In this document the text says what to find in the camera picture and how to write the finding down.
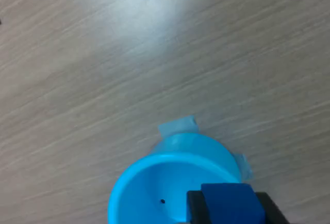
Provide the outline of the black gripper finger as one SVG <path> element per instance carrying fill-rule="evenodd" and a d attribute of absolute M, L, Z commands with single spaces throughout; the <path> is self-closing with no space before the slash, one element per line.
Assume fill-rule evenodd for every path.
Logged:
<path fill-rule="evenodd" d="M 186 222 L 190 224 L 211 224 L 208 206 L 200 190 L 187 192 Z"/>
<path fill-rule="evenodd" d="M 290 224 L 267 193 L 257 192 L 256 196 L 265 211 L 265 224 Z"/>

